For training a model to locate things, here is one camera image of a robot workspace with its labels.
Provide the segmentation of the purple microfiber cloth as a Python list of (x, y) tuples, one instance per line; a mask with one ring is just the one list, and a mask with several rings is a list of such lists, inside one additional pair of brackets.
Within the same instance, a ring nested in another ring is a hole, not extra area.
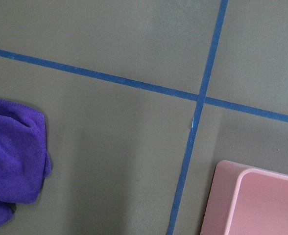
[(12, 218), (12, 205), (36, 201), (50, 173), (45, 116), (0, 99), (0, 226)]

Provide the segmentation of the pink plastic bin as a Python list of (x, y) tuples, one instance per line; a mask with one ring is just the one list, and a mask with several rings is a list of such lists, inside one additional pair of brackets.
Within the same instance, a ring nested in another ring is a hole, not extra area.
[(288, 175), (219, 162), (200, 233), (288, 235)]

